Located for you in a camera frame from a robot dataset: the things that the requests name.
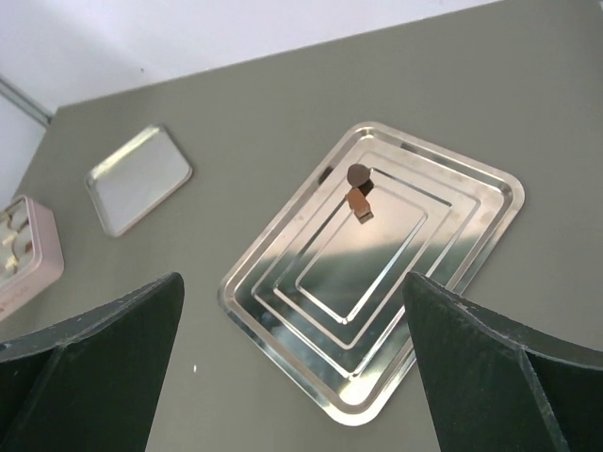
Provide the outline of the silver tin lid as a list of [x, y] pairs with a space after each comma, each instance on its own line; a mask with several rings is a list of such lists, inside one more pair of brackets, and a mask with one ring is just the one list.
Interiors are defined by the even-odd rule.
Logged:
[[168, 130], [149, 125], [93, 167], [85, 186], [105, 234], [119, 237], [192, 176]]

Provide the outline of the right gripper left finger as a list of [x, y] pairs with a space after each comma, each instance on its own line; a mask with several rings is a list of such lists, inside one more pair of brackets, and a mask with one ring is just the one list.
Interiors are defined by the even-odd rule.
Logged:
[[170, 273], [2, 343], [2, 450], [145, 450], [184, 298]]

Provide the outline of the large steel tray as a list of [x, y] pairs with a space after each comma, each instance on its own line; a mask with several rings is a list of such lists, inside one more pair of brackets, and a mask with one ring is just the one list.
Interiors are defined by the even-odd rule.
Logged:
[[[349, 208], [371, 170], [373, 218]], [[508, 172], [378, 122], [353, 126], [223, 279], [226, 314], [335, 422], [372, 421], [416, 360], [401, 284], [462, 293], [525, 200]]]

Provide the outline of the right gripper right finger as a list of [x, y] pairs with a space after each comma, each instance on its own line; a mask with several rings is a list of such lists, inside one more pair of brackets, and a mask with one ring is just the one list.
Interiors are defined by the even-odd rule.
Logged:
[[411, 272], [405, 315], [443, 451], [599, 451], [602, 354]]

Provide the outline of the dark heart chocolate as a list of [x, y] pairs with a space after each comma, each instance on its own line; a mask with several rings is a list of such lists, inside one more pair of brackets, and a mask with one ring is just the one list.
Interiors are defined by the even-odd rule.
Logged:
[[352, 188], [358, 189], [364, 196], [367, 196], [374, 187], [371, 180], [371, 170], [359, 163], [348, 167], [347, 181]]

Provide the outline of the pink tin box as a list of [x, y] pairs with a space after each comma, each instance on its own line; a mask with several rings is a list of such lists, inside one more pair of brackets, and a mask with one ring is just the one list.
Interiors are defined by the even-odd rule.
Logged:
[[1, 211], [1, 318], [57, 281], [64, 271], [54, 213], [25, 195]]

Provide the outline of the left aluminium frame post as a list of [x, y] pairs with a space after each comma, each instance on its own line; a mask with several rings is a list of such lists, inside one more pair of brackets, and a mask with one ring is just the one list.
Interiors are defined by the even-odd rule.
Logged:
[[3, 75], [0, 76], [0, 88], [1, 96], [15, 105], [30, 119], [43, 127], [50, 125], [53, 118], [52, 113]]

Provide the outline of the brown cube chocolate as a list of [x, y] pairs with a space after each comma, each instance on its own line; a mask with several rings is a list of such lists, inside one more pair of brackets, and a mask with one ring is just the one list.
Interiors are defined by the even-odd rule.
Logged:
[[352, 188], [346, 194], [346, 200], [350, 210], [361, 224], [364, 224], [373, 218], [371, 205], [368, 202], [367, 197], [359, 188]]

